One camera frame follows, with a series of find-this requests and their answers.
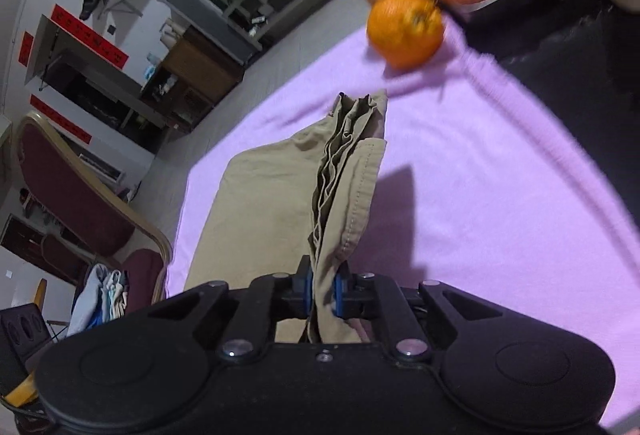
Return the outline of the khaki cargo pants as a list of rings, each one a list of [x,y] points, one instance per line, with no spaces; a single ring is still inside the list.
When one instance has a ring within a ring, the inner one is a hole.
[[[243,288],[310,260],[310,315],[288,320],[277,338],[362,343],[356,320],[336,317],[338,268],[367,229],[385,153],[387,96],[338,95],[322,120],[280,142],[235,155],[222,174],[186,287],[224,280]]]

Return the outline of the pile of light clothes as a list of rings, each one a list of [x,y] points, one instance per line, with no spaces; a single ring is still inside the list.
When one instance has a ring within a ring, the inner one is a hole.
[[[90,270],[70,315],[67,335],[75,335],[121,318],[128,306],[126,271],[96,264]]]

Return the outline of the purple fleece blanket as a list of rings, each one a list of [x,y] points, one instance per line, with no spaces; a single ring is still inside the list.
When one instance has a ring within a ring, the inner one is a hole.
[[[185,289],[235,155],[326,117],[338,95],[387,96],[385,153],[356,270],[424,278],[576,332],[611,357],[613,426],[639,406],[639,231],[564,126],[457,25],[423,68],[387,68],[364,31],[269,96],[191,169],[166,289]]]

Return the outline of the brown wooden cabinet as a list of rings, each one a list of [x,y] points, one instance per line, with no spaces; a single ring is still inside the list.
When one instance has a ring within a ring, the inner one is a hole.
[[[190,134],[244,77],[242,65],[193,26],[172,46],[140,99],[165,124]]]

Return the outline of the large orange fruit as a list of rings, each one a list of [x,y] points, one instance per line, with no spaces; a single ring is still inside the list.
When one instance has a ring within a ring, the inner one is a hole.
[[[393,69],[419,68],[444,42],[445,25],[434,0],[377,0],[366,25],[370,46]]]

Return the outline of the black fruit tray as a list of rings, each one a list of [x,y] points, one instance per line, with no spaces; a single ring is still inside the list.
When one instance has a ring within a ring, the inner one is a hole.
[[[602,0],[484,0],[474,5],[444,2],[469,45],[502,60],[525,54],[552,34],[600,11]]]

